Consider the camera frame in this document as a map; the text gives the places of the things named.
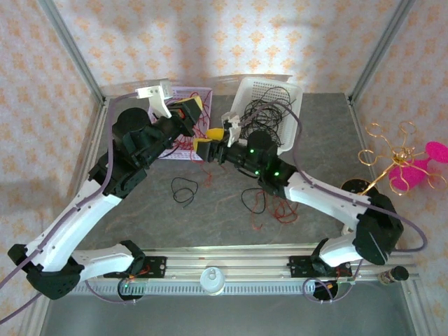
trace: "patterned wallpaper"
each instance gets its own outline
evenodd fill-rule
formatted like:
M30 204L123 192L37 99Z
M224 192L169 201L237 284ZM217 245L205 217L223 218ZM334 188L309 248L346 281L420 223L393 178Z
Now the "patterned wallpaper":
M56 0L105 94L168 77L224 90L237 74L350 92L399 0Z
M0 3L0 279L7 251L46 228L74 194L95 102L35 0ZM0 319L31 297L19 273L0 290ZM16 335L24 313L0 326Z
M392 144L400 144L398 123L412 120L418 132L411 138L417 151L428 141L448 145L448 6L445 0L417 1L357 105L362 124L381 124ZM383 141L366 136L368 146L386 154ZM377 171L390 164L380 160ZM434 172L448 179L448 165L430 162ZM385 183L383 190L388 190ZM427 184L399 197L390 190L396 209L424 229L429 247L418 264L441 335L448 330L448 190ZM405 228L402 242L420 240Z

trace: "white plastic basket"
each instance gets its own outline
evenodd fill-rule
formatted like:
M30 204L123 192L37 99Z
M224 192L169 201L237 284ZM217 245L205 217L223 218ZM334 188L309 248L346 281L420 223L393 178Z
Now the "white plastic basket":
M173 98L168 100L167 103L171 101L176 101L184 98L189 98L191 95L196 92L199 97L201 97L202 103L204 105L204 110L202 110L201 116L203 116L206 112L211 115L211 96L213 95L213 90L210 87L187 87L187 86L173 86ZM151 122L155 122L155 117L151 113L149 113L149 118ZM210 127L210 118L207 118L205 120L205 123L199 122L196 126L199 128L199 130L205 134L205 132ZM201 160L202 159L191 150L185 150L185 149L178 149L174 153L172 153L170 156L162 157L164 155L169 154L172 152L173 149L167 149L165 150L161 155L161 159L167 159L167 160Z
M266 102L272 102L279 98L288 99L288 95L282 89L272 89L269 92L266 92L269 88L275 88L276 86L285 88L288 91L290 99L293 102L292 110L298 117L302 105L302 89L296 85L281 82L279 80L259 77L245 77L241 81L231 111L241 117L244 115L246 106L254 99L262 97ZM279 126L278 135L281 141L281 146L279 147L277 154L289 151L293 147L296 130L297 122L291 114L288 114L281 121Z

